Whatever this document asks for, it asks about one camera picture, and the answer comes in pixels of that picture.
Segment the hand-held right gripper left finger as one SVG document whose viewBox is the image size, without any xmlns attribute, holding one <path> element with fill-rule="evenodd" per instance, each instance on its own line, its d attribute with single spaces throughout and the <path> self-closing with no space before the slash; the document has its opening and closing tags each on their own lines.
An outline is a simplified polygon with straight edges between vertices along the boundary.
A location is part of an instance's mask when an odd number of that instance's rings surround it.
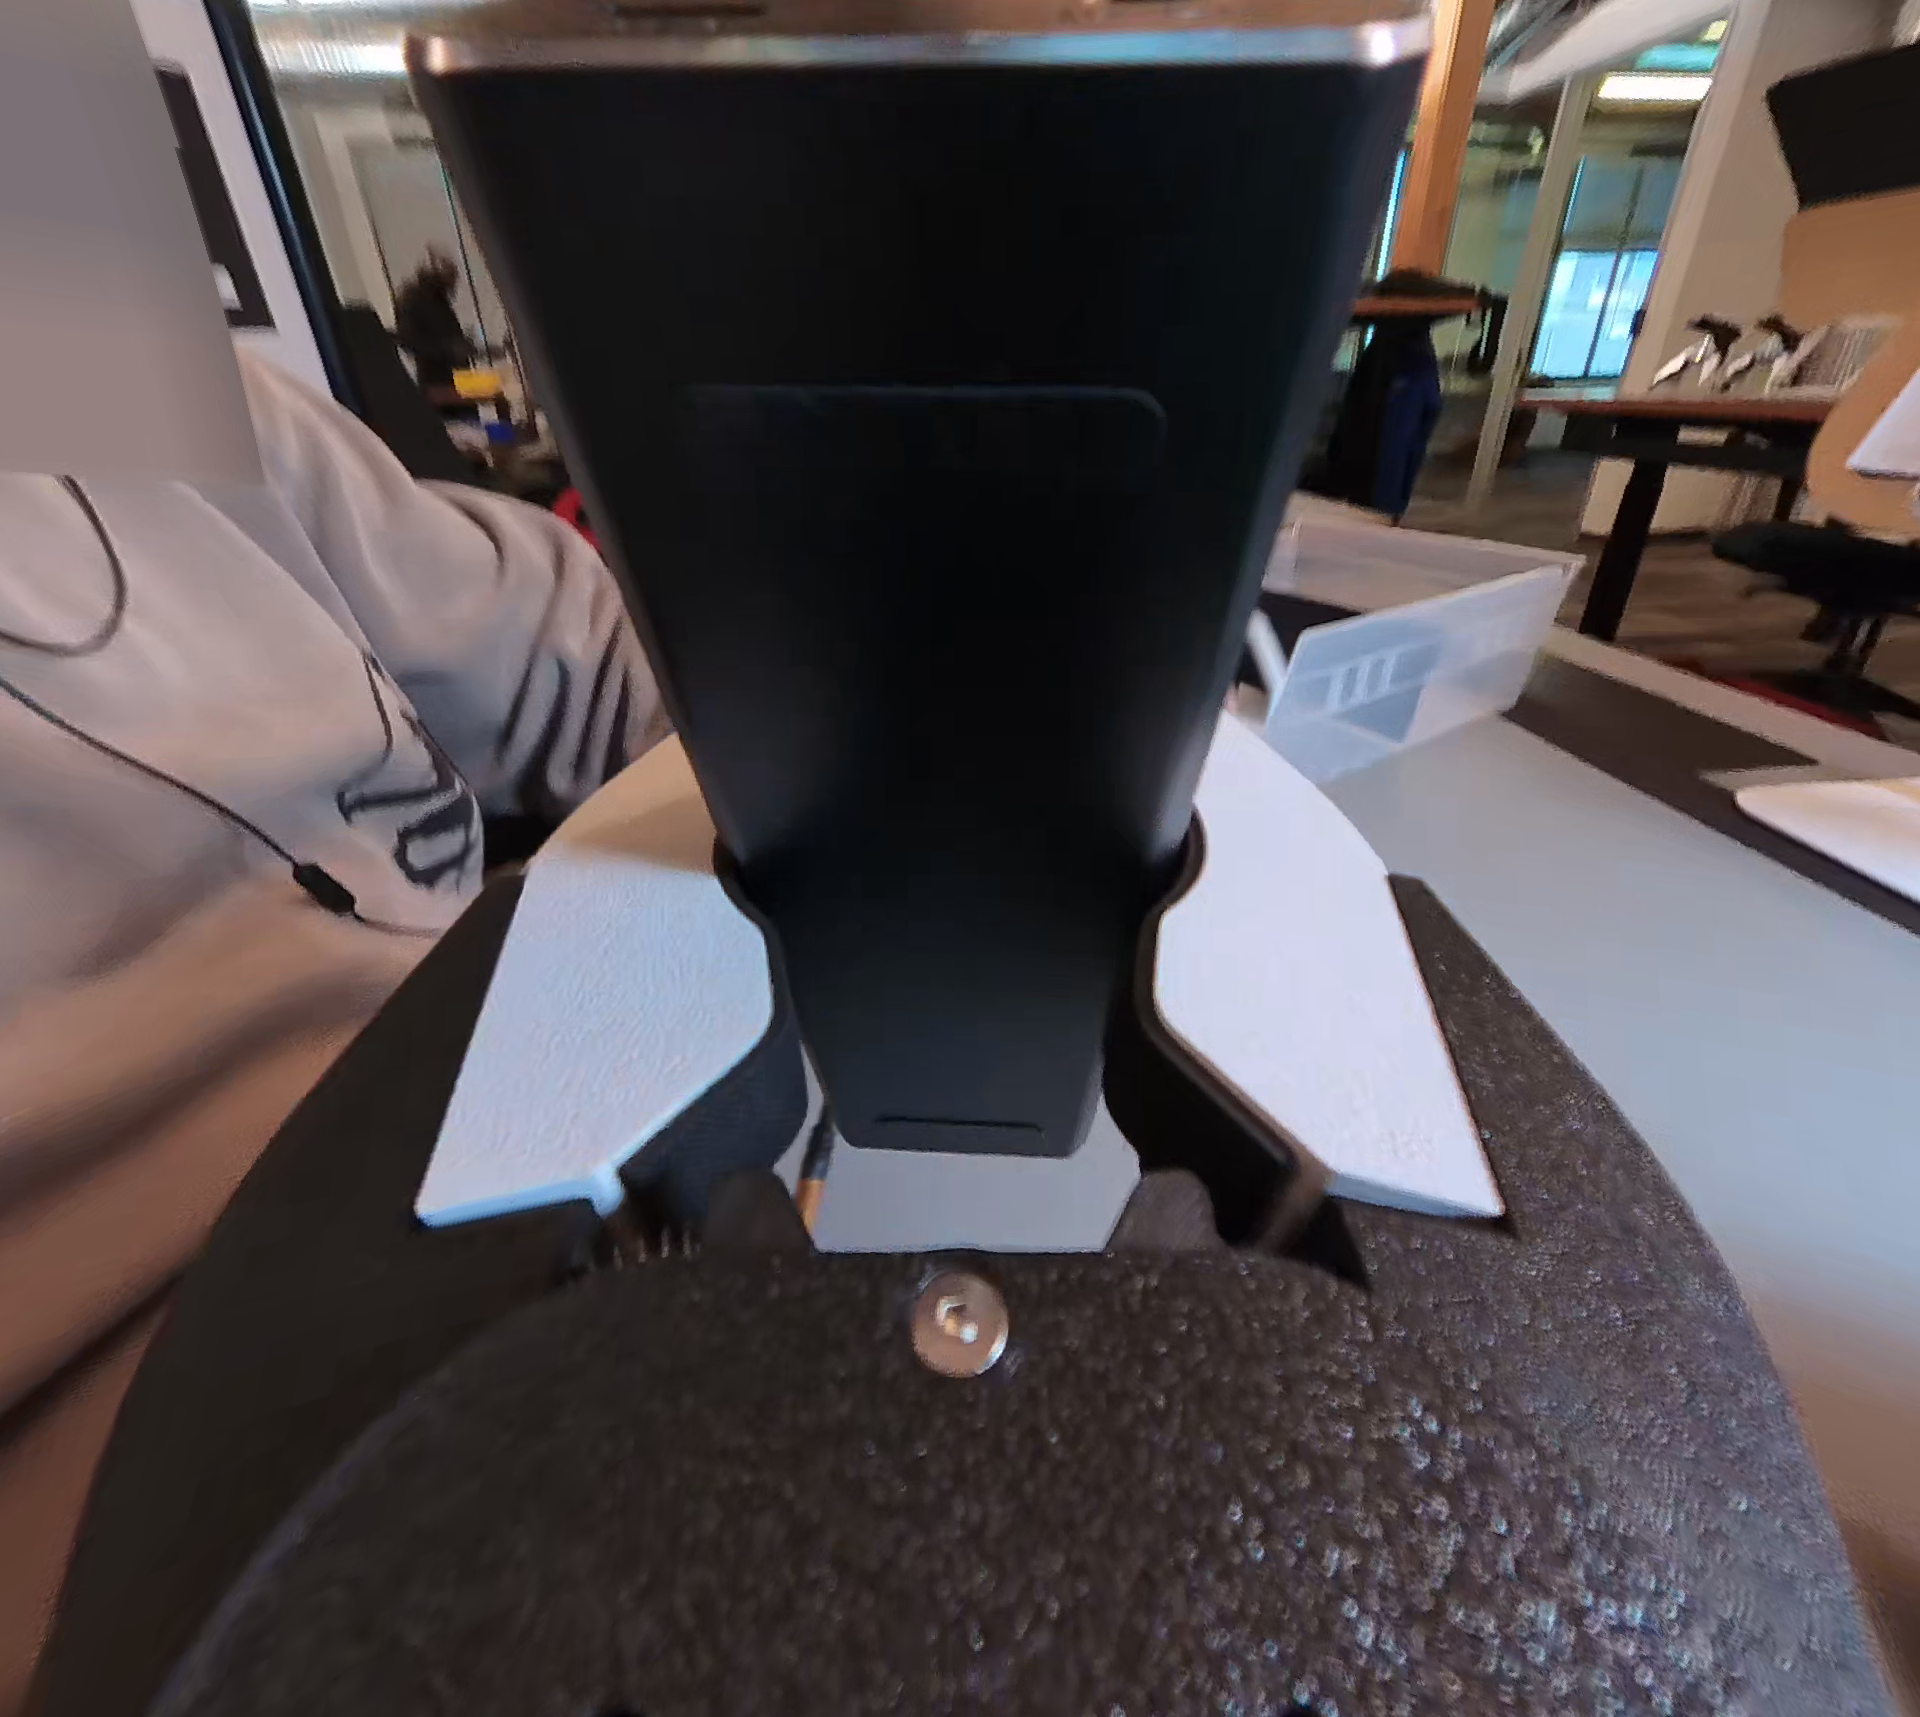
<svg viewBox="0 0 1920 1717">
<path fill-rule="evenodd" d="M 609 1214 L 636 1178 L 690 1225 L 709 1180 L 794 1166 L 808 1104 L 778 946 L 668 739 L 526 867 L 414 1212 Z"/>
</svg>

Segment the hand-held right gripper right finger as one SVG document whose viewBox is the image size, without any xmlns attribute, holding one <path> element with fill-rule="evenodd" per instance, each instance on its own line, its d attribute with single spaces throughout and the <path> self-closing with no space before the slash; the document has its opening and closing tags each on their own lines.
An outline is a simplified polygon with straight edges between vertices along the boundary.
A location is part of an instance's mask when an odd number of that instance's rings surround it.
<svg viewBox="0 0 1920 1717">
<path fill-rule="evenodd" d="M 1139 1168 L 1114 1249 L 1358 1274 L 1347 1207 L 1504 1225 L 1385 867 L 1232 713 L 1115 993 L 1104 1104 Z"/>
</svg>

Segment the clear plastic bin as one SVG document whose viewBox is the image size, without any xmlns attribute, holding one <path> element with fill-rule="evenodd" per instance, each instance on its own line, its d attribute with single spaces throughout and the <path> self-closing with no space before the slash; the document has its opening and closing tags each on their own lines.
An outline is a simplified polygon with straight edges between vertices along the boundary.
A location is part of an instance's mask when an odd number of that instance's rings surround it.
<svg viewBox="0 0 1920 1717">
<path fill-rule="evenodd" d="M 1345 514 L 1275 533 L 1236 708 L 1311 782 L 1508 713 L 1581 556 Z"/>
</svg>

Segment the black usb hub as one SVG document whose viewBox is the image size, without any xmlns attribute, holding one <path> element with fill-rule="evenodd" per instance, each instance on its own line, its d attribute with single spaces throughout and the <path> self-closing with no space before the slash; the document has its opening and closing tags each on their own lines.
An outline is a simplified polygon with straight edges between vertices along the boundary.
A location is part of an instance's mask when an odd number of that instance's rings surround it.
<svg viewBox="0 0 1920 1717">
<path fill-rule="evenodd" d="M 1082 1142 L 1428 37 L 501 0 L 403 40 L 856 1144 Z"/>
</svg>

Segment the person's left forearm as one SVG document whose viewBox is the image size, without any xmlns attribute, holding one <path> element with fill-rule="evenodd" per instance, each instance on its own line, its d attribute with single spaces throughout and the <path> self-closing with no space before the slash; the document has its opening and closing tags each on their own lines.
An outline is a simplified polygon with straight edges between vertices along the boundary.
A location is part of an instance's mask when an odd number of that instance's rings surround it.
<svg viewBox="0 0 1920 1717">
<path fill-rule="evenodd" d="M 574 530 L 535 504 L 409 477 L 337 403 L 268 359 L 235 361 L 268 485 L 393 672 L 512 696 L 555 668 L 658 705 L 618 587 Z"/>
</svg>

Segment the white tablet stand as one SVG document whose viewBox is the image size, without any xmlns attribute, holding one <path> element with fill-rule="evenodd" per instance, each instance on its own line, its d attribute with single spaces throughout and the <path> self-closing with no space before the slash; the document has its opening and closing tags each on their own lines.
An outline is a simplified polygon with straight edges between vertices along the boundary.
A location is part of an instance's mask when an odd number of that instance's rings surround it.
<svg viewBox="0 0 1920 1717">
<path fill-rule="evenodd" d="M 1740 813 L 1889 895 L 1917 902 L 1917 778 L 1788 780 L 1733 792 Z"/>
</svg>

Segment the dark blue hanging jacket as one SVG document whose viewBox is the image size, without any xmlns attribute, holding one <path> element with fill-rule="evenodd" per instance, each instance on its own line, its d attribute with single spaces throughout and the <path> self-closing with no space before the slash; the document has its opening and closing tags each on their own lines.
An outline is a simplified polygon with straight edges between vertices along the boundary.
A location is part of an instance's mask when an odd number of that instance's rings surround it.
<svg viewBox="0 0 1920 1717">
<path fill-rule="evenodd" d="M 1403 516 L 1442 411 L 1431 327 L 1448 313 L 1440 291 L 1410 273 L 1392 273 L 1356 307 L 1361 338 L 1326 453 L 1338 500 Z"/>
</svg>

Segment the brown top desk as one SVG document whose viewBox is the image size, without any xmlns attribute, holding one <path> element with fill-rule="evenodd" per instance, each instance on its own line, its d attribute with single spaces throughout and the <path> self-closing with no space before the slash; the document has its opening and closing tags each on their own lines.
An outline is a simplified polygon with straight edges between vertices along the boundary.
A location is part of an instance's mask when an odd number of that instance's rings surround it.
<svg viewBox="0 0 1920 1717">
<path fill-rule="evenodd" d="M 1558 415 L 1565 455 L 1624 461 L 1628 478 L 1595 556 L 1577 632 L 1610 645 L 1619 630 L 1672 469 L 1758 477 L 1777 485 L 1772 521 L 1802 496 L 1811 441 L 1830 398 L 1790 397 L 1581 397 L 1525 393 L 1518 411 Z"/>
</svg>

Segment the black flat panel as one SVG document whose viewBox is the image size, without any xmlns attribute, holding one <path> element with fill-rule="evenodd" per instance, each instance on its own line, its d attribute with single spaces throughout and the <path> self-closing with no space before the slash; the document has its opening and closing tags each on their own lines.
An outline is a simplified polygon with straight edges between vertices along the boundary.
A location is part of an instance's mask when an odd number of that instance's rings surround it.
<svg viewBox="0 0 1920 1717">
<path fill-rule="evenodd" d="M 1786 74 L 1763 101 L 1802 213 L 1917 185 L 1917 43 Z"/>
</svg>

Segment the black and white pattern board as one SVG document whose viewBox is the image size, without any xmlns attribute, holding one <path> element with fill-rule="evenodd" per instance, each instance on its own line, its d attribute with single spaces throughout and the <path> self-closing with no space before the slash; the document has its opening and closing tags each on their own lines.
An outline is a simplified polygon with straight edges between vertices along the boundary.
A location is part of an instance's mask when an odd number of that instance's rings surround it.
<svg viewBox="0 0 1920 1717">
<path fill-rule="evenodd" d="M 130 0 L 227 332 L 355 411 L 341 303 L 244 0 Z"/>
</svg>

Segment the wooden post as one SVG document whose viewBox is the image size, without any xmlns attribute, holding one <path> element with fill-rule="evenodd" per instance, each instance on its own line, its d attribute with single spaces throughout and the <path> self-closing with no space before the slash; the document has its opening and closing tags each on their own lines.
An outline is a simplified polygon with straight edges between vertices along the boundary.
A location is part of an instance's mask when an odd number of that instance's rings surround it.
<svg viewBox="0 0 1920 1717">
<path fill-rule="evenodd" d="M 1438 276 L 1451 242 L 1475 99 L 1498 0 L 1433 0 L 1390 268 Z"/>
</svg>

